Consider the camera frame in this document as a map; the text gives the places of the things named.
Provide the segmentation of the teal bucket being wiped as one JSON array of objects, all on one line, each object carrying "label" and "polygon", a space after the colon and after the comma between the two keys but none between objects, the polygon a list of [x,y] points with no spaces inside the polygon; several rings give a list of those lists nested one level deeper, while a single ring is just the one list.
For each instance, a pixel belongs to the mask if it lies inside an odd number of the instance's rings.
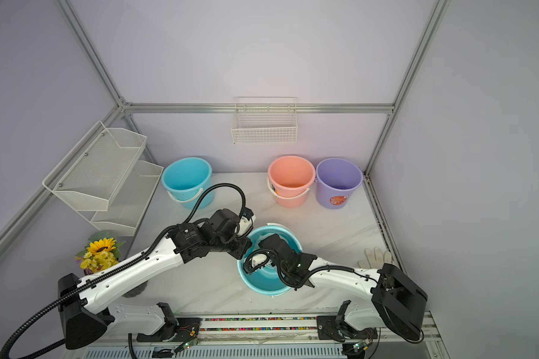
[{"label": "teal bucket being wiped", "polygon": [[170,199],[186,209],[193,209],[199,198],[213,185],[211,164],[199,157],[187,157],[170,164],[161,184]]}]

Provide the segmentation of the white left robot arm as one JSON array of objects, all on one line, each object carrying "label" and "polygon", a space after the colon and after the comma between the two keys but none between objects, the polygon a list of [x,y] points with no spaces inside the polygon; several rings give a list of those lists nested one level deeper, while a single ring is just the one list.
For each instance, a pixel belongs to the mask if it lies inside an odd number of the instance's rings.
[{"label": "white left robot arm", "polygon": [[243,215],[219,209],[211,218],[166,228],[154,248],[118,263],[114,275],[103,270],[82,278],[63,277],[58,282],[61,296],[81,284],[87,287],[59,308],[65,347],[80,349],[104,336],[122,334],[134,334],[143,342],[166,342],[187,336],[168,304],[140,307],[121,305],[117,300],[151,278],[211,252],[242,259],[252,246],[248,234],[254,222],[251,209]]}]

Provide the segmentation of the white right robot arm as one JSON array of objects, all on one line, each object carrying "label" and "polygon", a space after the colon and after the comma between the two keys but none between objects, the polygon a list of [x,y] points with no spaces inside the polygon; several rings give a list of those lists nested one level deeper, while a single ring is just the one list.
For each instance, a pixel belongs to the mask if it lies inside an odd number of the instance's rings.
[{"label": "white right robot arm", "polygon": [[408,343],[425,339],[422,330],[427,293],[397,266],[359,269],[329,262],[315,254],[297,252],[280,236],[263,239],[244,260],[247,274],[272,265],[278,279],[293,290],[304,286],[325,287],[356,296],[344,302],[338,313],[344,329],[362,331],[385,326]]}]

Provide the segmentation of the teal bucket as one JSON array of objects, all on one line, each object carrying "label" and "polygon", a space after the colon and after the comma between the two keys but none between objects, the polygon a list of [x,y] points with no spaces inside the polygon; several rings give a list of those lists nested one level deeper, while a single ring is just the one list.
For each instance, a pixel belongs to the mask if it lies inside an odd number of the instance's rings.
[{"label": "teal bucket", "polygon": [[259,244],[263,239],[266,239],[273,234],[278,234],[279,237],[287,242],[289,247],[297,253],[302,252],[302,245],[291,230],[282,224],[268,223],[266,226],[254,229],[253,232],[248,235],[248,238],[252,242],[252,246],[246,251],[243,259],[238,260],[237,269],[243,282],[250,289],[265,296],[275,297],[284,295],[291,290],[291,287],[286,286],[280,281],[277,270],[275,266],[272,265],[272,262],[269,262],[266,266],[256,270],[252,274],[245,273],[243,269],[245,259],[253,251],[260,248]]}]

